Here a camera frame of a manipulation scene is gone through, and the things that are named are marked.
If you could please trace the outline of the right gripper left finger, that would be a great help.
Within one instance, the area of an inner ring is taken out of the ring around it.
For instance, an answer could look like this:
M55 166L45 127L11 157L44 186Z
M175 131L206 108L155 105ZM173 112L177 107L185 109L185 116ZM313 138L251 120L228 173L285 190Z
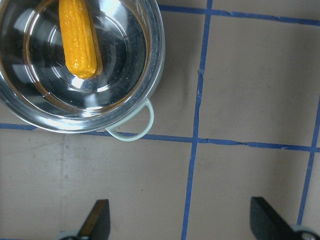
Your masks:
M110 205L108 199L95 202L78 231L61 231L57 240L108 240L111 232Z

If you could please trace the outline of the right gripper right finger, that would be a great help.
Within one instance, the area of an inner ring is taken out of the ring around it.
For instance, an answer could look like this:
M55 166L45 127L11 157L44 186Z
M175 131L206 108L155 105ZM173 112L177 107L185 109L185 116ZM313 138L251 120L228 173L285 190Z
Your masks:
M250 230L256 240L318 240L320 235L300 225L290 226L263 198L250 199Z

